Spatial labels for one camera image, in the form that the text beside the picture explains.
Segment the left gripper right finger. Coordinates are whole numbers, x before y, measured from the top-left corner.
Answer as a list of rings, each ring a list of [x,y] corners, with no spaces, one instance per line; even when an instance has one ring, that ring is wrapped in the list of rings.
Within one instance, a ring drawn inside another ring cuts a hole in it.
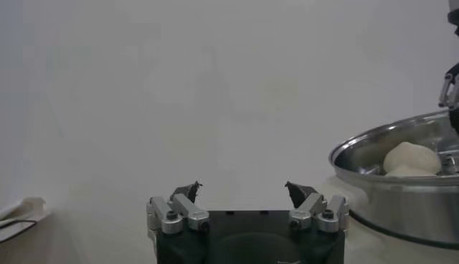
[[[349,228],[349,203],[341,195],[332,196],[330,201],[313,187],[287,181],[293,208],[288,212],[290,229],[304,231],[316,225],[325,233],[347,231]]]

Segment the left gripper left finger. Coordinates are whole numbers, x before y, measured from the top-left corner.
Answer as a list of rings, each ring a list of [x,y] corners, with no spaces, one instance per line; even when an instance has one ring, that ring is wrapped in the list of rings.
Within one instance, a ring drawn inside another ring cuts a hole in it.
[[[179,234],[185,227],[195,232],[209,232],[209,212],[195,205],[201,186],[196,181],[177,187],[168,199],[151,197],[146,203],[148,229],[163,234]]]

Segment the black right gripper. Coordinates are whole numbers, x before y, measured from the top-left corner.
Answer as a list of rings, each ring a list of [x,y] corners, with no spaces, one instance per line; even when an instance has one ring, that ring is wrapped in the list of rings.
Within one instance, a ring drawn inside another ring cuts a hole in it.
[[[459,36],[459,10],[448,13],[448,22],[455,26],[455,35]],[[444,75],[438,106],[448,109],[451,127],[458,133],[458,64],[452,66]]]

